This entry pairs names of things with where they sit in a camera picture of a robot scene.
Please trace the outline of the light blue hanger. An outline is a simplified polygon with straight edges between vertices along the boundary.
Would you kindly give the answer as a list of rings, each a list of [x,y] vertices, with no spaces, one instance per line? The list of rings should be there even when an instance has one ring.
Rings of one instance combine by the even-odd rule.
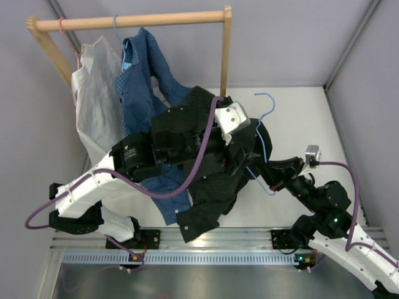
[[[267,96],[271,99],[272,102],[272,108],[268,111],[263,113],[257,121],[257,127],[256,127],[256,136],[261,140],[261,144],[262,144],[262,150],[263,150],[263,154],[264,154],[264,162],[268,162],[268,158],[267,158],[267,147],[266,147],[266,142],[264,141],[264,138],[262,137],[262,135],[260,134],[259,128],[262,125],[262,121],[263,119],[270,115],[276,108],[276,101],[274,99],[274,97],[267,92],[259,92],[259,93],[255,93],[254,96]],[[258,185],[260,185],[260,187],[264,190],[264,192],[268,195],[268,196],[274,196],[276,194],[275,191],[271,191],[270,189],[267,189],[262,182],[260,181],[260,179],[251,171],[251,169],[247,166],[246,170],[249,172],[249,174],[252,176],[252,178],[258,183]]]

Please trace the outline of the black pinstriped shirt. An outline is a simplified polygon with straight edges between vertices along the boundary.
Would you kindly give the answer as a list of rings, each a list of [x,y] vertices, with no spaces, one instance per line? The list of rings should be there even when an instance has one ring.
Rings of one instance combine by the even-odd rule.
[[[211,92],[195,86],[178,106],[171,107],[167,112],[152,119],[151,137],[155,149],[172,167],[182,170],[183,182],[194,168],[214,97]],[[255,134],[255,147],[261,157],[250,165],[258,160],[264,162],[261,140],[256,136],[257,121],[252,118],[247,127],[237,132]],[[272,152],[271,137],[264,124],[260,126],[259,131],[266,142],[269,159]],[[219,227],[220,216],[230,212],[240,190],[248,181],[253,180],[246,167],[235,176],[229,176],[225,172],[221,162],[225,146],[221,129],[213,123],[203,159],[188,186],[193,205],[187,211],[177,213],[176,217],[186,243]]]

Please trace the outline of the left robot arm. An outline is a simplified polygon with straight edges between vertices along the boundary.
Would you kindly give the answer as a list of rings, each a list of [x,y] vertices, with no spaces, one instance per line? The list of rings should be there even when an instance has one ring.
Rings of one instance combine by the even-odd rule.
[[[221,132],[161,131],[132,134],[116,144],[94,174],[109,174],[114,183],[132,182],[161,201],[191,194],[193,205],[178,211],[183,240],[191,242],[219,227],[219,218],[233,208],[238,192],[255,179],[255,163],[272,150],[268,135],[246,128],[225,143]]]

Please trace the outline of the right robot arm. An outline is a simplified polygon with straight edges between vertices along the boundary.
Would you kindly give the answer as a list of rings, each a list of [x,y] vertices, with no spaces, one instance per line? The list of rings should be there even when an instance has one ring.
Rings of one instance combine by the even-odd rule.
[[[272,231],[274,249],[313,249],[357,277],[374,298],[398,298],[398,260],[357,223],[359,199],[349,199],[338,181],[321,187],[304,171],[320,166],[319,158],[258,160],[248,171],[261,176],[271,191],[289,191],[311,215],[302,215],[289,229]]]

